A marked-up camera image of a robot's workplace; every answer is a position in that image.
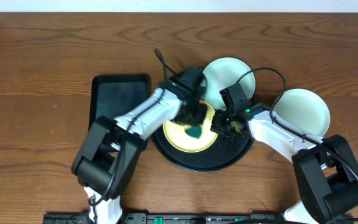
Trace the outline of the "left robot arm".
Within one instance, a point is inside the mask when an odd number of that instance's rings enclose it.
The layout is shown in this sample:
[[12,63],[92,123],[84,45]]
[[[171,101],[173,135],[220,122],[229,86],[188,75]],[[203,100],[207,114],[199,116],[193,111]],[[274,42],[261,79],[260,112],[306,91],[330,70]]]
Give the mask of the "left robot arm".
[[88,195],[92,223],[117,223],[125,191],[148,138],[166,121],[201,124],[206,105],[203,84],[168,81],[130,112],[114,119],[100,116],[91,125],[71,171]]

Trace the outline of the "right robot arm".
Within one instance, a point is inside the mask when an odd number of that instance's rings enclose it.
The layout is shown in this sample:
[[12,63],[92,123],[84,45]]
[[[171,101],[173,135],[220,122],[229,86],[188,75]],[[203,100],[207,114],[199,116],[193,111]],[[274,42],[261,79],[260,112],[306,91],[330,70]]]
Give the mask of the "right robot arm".
[[358,161],[344,137],[310,134],[264,104],[217,110],[211,130],[249,136],[293,164],[300,201],[284,211],[283,223],[358,222]]

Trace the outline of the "green yellow sponge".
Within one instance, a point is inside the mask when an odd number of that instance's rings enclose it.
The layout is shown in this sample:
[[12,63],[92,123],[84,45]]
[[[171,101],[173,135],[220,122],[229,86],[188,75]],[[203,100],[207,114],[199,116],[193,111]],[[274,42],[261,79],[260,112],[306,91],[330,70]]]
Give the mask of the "green yellow sponge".
[[185,126],[184,131],[189,137],[195,139],[199,139],[203,132],[201,125]]

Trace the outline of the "yellow plate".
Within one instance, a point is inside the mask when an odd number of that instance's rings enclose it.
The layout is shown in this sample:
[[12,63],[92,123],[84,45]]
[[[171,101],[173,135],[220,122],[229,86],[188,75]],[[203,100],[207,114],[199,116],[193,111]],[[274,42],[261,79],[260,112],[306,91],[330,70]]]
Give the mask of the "yellow plate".
[[163,123],[163,133],[168,142],[176,149],[188,153],[201,152],[210,147],[217,139],[218,134],[211,131],[211,123],[215,109],[207,102],[203,102],[208,106],[208,110],[203,124],[201,124],[203,132],[199,139],[189,137],[185,133],[185,126],[191,125],[179,125],[172,121]]

